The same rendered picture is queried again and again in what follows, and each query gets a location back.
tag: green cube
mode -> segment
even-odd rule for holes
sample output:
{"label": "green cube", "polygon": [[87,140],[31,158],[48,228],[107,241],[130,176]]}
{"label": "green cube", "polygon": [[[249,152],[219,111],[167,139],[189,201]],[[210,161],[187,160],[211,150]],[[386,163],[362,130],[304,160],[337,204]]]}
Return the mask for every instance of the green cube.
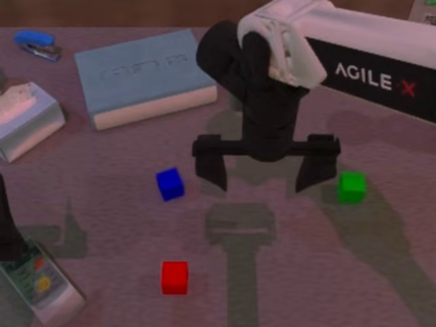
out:
{"label": "green cube", "polygon": [[338,184],[338,200],[342,203],[362,202],[367,193],[365,175],[358,172],[342,172]]}

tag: red x logo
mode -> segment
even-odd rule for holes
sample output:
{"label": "red x logo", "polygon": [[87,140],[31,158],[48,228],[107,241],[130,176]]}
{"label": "red x logo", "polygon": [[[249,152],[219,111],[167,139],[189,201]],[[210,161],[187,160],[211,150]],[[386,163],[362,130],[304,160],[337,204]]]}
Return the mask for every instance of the red x logo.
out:
{"label": "red x logo", "polygon": [[408,94],[411,97],[415,97],[415,83],[408,83],[405,80],[401,81],[401,84],[403,85],[403,90],[401,90],[401,94]]}

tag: blue clamp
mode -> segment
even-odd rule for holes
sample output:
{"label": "blue clamp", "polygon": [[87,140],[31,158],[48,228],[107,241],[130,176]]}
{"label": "blue clamp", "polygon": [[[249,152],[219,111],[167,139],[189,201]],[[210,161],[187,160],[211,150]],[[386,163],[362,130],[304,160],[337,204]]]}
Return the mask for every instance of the blue clamp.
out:
{"label": "blue clamp", "polygon": [[61,58],[62,48],[55,46],[55,37],[36,31],[20,31],[14,36],[15,43],[23,50],[50,61]]}

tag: brown table surface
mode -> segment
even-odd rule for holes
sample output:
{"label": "brown table surface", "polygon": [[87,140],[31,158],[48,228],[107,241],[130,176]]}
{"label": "brown table surface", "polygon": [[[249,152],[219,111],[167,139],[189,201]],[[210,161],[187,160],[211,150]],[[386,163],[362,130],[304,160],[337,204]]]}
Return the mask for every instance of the brown table surface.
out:
{"label": "brown table surface", "polygon": [[[69,112],[60,132],[1,171],[22,233],[87,295],[71,326],[436,326],[436,128],[320,87],[302,103],[296,139],[338,135],[340,171],[367,175],[364,203],[337,204],[336,181],[295,195],[299,159],[228,158],[223,194],[195,176],[191,143],[206,131],[240,135],[225,91],[204,108],[102,132],[89,124],[73,54],[171,30],[42,29],[64,48],[51,63],[0,29],[5,75],[36,82]],[[187,195],[163,203],[155,173],[172,166]],[[206,223],[247,217],[275,229],[214,240]],[[189,262],[187,296],[160,294],[160,264],[171,260]],[[0,327],[30,326],[0,281]]]}

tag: red cube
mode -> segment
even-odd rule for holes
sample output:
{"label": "red cube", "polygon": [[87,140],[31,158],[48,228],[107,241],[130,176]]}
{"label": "red cube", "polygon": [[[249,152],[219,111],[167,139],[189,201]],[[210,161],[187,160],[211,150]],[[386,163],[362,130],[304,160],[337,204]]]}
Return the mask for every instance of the red cube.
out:
{"label": "red cube", "polygon": [[161,288],[166,295],[183,295],[188,292],[188,263],[162,262]]}

